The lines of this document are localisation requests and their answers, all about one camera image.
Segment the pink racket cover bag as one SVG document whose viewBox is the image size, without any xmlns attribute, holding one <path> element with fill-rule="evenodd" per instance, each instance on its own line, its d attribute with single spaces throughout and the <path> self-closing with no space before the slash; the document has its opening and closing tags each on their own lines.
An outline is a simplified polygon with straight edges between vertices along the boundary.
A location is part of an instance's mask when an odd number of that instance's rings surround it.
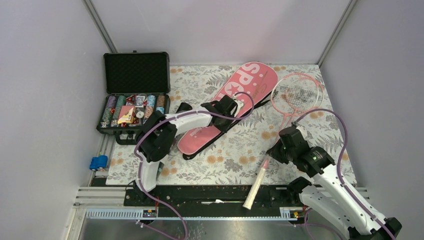
<svg viewBox="0 0 424 240">
<path fill-rule="evenodd" d="M 248 62 L 232 74 L 211 103 L 203 103 L 201 106 L 207 110 L 216 110 L 220 115 L 245 117 L 250 110 L 266 103 L 265 98 L 271 94 L 277 82 L 278 75 L 272 67 L 261 62 Z M 177 148 L 183 159 L 193 159 L 239 122 L 220 117 L 216 120 L 217 124 L 197 127 L 182 136 Z"/>
</svg>

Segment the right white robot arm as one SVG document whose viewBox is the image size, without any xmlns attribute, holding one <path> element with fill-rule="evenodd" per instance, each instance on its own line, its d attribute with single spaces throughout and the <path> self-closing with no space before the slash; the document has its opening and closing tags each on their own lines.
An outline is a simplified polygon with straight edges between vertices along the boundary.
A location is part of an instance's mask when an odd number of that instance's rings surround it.
<svg viewBox="0 0 424 240">
<path fill-rule="evenodd" d="M 392 240 L 402 224 L 374 208 L 342 174 L 334 159 L 321 147 L 309 146 L 295 126 L 279 132 L 279 140 L 267 154 L 280 163 L 292 162 L 298 170 L 325 189 L 327 197 L 304 177 L 287 186 L 287 201 L 304 204 L 323 216 L 348 240 Z"/>
</svg>

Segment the black shuttlecock tube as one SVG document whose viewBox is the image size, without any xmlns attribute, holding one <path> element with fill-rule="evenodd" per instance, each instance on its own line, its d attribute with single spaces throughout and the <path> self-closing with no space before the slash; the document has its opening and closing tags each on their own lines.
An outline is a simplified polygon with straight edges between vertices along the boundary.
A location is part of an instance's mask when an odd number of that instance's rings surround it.
<svg viewBox="0 0 424 240">
<path fill-rule="evenodd" d="M 186 102 L 181 102 L 179 107 L 176 110 L 176 114 L 187 112 L 187 111 L 190 111 L 192 109 L 193 109 L 193 107 L 190 104 L 188 104 Z"/>
</svg>

